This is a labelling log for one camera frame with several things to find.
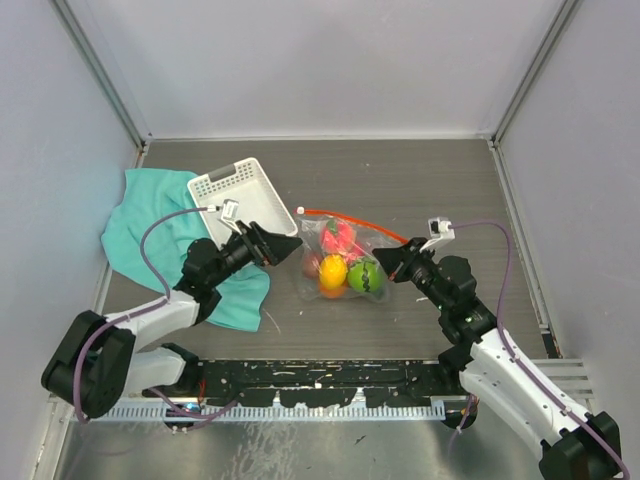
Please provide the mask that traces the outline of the clear zip bag orange seal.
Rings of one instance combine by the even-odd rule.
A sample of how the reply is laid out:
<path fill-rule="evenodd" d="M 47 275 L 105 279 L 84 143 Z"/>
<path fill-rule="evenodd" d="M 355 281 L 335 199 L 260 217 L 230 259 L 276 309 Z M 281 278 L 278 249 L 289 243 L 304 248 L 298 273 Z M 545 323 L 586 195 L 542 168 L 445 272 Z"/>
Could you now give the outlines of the clear zip bag orange seal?
<path fill-rule="evenodd" d="M 324 258 L 327 255 L 330 255 L 330 253 L 325 252 L 320 246 L 320 233 L 325 223 L 332 218 L 345 221 L 350 224 L 356 232 L 353 249 L 346 254 L 339 254 L 345 259 L 348 271 L 349 267 L 360 259 L 375 261 L 379 265 L 378 261 L 372 254 L 372 250 L 374 248 L 395 248 L 406 242 L 405 237 L 372 222 L 334 211 L 311 209 L 299 206 L 296 208 L 294 214 L 294 219 L 298 225 L 298 236 L 303 240 L 299 264 L 295 269 L 296 288 L 298 294 L 305 300 L 365 299 L 372 303 L 387 302 L 391 296 L 391 287 L 390 281 L 385 273 L 386 278 L 382 287 L 374 293 L 359 293 L 353 290 L 349 286 L 346 276 L 342 285 L 346 285 L 348 290 L 342 297 L 336 299 L 327 299 L 321 295 L 319 291 L 319 285 L 321 284 L 319 276 L 311 279 L 303 275 L 301 263 L 302 256 L 306 251 L 314 251 L 318 254 L 322 254 Z"/>

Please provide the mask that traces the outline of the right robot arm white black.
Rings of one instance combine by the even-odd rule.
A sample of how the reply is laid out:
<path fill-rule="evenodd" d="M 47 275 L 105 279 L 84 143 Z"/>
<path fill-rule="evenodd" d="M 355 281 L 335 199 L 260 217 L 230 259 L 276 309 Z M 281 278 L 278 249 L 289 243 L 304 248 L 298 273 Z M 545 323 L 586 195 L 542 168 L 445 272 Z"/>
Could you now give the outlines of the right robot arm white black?
<path fill-rule="evenodd" d="M 373 255 L 393 282 L 412 283 L 438 308 L 452 344 L 438 357 L 442 388 L 466 391 L 493 410 L 529 446 L 545 479 L 627 478 L 615 420 L 592 414 L 522 352 L 478 298 L 467 259 L 435 261 L 426 244 L 417 237 Z"/>

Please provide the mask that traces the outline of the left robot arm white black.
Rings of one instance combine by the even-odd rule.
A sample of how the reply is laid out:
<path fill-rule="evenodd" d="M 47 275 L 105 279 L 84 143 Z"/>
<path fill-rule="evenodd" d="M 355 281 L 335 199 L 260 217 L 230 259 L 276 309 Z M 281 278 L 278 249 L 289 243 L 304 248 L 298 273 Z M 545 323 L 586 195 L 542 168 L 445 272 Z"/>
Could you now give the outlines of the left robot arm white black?
<path fill-rule="evenodd" d="M 198 357 L 171 343 L 152 351 L 147 345 L 204 322 L 222 301 L 224 281 L 250 264 L 276 266 L 302 243 L 257 222 L 237 222 L 222 246 L 208 238 L 193 241 L 181 278 L 157 301 L 109 316 L 78 314 L 44 368 L 42 387 L 72 405 L 82 421 L 154 387 L 191 395 L 201 381 Z"/>

